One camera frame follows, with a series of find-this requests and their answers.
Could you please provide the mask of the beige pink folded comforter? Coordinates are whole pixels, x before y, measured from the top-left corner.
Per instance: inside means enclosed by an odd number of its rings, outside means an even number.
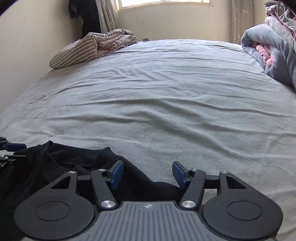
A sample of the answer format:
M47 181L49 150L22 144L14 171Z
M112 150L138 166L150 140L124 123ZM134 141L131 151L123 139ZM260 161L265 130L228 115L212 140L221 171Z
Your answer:
M286 28L295 40L295 13L283 1L266 1L264 3L267 16L272 16Z

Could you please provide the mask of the black hanging garment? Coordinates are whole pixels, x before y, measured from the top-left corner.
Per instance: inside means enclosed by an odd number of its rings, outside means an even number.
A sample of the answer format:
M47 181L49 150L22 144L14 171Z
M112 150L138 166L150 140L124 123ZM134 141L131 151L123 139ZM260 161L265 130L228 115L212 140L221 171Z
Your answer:
M69 0L68 10L71 18L83 20L82 37L88 33L101 33L99 13L96 1L92 0Z

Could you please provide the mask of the striped folded blanket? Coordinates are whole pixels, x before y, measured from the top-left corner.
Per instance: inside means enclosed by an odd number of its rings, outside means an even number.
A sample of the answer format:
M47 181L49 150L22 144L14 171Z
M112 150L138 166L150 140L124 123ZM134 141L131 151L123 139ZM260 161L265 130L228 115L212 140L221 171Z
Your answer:
M115 29L104 34L89 32L82 39L68 44L56 53L49 61L49 67L66 68L104 57L136 43L137 37L132 31L126 29Z

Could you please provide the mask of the right patterned curtain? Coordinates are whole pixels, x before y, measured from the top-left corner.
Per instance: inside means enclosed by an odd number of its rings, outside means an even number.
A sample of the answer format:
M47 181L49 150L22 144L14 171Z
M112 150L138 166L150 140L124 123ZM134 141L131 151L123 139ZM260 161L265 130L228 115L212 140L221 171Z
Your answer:
M251 0L232 0L232 31L231 41L240 44L245 30L253 26L253 11Z

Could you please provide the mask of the patterned curtain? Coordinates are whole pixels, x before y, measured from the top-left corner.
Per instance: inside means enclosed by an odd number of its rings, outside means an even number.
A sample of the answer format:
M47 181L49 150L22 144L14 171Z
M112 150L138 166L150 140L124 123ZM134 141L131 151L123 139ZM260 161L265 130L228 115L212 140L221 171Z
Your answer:
M96 5L102 33L107 33L121 28L117 9L117 1L96 0Z
M251 0L232 0L232 31L231 41L240 44L245 30L253 26L253 11Z

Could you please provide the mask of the bright window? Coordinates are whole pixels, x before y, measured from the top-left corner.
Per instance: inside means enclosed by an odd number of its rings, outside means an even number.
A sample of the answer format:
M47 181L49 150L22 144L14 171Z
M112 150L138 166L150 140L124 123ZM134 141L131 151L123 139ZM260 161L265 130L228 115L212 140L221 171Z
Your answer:
M179 0L179 1L169 1L169 0L117 0L115 1L118 10L138 8L142 6L152 6L152 5L182 5L182 6L206 6L213 7L214 1L204 1L204 0Z

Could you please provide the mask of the grey bed sheet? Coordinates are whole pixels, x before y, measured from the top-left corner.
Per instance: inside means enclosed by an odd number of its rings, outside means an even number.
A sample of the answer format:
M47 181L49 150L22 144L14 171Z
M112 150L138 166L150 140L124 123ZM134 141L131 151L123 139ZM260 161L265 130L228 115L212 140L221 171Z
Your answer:
M52 70L1 114L1 135L110 147L154 181L171 164L230 171L283 210L295 240L295 89L269 77L240 45L140 42Z

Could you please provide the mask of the left patterned curtain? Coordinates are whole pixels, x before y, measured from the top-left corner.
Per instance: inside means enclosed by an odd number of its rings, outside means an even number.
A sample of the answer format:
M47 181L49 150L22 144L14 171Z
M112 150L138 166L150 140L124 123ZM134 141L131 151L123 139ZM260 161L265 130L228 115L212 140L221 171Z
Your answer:
M96 5L102 33L107 33L121 28L117 9L117 1L96 0Z

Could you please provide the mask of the grey pink folded quilt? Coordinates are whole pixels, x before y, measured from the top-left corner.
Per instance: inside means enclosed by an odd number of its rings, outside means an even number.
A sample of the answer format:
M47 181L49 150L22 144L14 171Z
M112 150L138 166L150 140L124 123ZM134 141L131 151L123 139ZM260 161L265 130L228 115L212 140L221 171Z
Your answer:
M295 25L268 16L265 23L245 30L241 46L268 76L295 88Z

